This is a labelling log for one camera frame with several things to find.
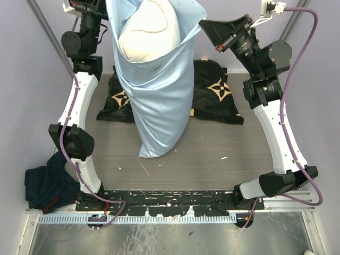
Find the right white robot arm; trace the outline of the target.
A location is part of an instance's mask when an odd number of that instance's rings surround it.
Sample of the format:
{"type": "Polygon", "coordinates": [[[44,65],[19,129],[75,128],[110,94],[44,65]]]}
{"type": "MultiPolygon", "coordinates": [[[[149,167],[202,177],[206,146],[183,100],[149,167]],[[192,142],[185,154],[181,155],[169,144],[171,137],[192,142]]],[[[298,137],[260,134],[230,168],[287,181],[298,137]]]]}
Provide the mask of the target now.
{"type": "Polygon", "coordinates": [[[244,97],[263,128],[273,158],[272,172],[234,187],[235,207],[245,209],[254,198],[284,195],[308,184],[318,170],[299,152],[278,78],[290,69],[291,46],[276,40],[261,48],[247,14],[233,21],[201,20],[199,24],[218,52],[230,49],[249,72],[250,78],[243,82],[244,97]]]}

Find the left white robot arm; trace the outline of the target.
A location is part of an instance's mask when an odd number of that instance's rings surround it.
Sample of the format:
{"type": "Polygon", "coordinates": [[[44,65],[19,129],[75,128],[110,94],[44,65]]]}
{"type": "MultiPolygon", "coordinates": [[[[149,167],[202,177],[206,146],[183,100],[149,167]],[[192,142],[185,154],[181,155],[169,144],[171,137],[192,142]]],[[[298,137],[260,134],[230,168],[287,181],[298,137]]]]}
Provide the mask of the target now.
{"type": "Polygon", "coordinates": [[[63,33],[63,57],[73,78],[65,109],[48,132],[65,159],[74,167],[80,183],[78,201],[86,208],[102,210],[106,206],[104,187],[97,176],[92,153],[94,138],[85,131],[91,97],[103,71],[103,59],[95,56],[101,42],[102,20],[108,20],[105,1],[64,1],[64,12],[80,18],[79,31],[63,33]]]}

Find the white pillow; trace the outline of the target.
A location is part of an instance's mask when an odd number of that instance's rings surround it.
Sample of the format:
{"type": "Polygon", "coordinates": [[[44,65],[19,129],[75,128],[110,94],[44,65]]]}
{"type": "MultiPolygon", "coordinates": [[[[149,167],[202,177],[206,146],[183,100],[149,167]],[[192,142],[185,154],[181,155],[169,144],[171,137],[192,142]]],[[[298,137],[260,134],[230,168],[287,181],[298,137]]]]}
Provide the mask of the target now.
{"type": "Polygon", "coordinates": [[[180,43],[179,22],[170,1],[142,1],[118,39],[123,56],[132,63],[156,60],[180,43]]]}

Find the light blue pillowcase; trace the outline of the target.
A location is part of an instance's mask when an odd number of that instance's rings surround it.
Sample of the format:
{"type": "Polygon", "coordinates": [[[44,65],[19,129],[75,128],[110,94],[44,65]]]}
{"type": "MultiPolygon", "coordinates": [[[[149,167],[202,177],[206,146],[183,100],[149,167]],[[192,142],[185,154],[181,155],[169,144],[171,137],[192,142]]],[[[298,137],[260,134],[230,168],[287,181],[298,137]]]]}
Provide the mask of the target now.
{"type": "Polygon", "coordinates": [[[118,80],[127,94],[142,142],[139,157],[157,158],[178,142],[189,121],[194,92],[194,37],[205,9],[196,1],[170,1],[177,15],[180,44],[158,59],[133,63],[118,38],[141,1],[106,1],[118,80]]]}

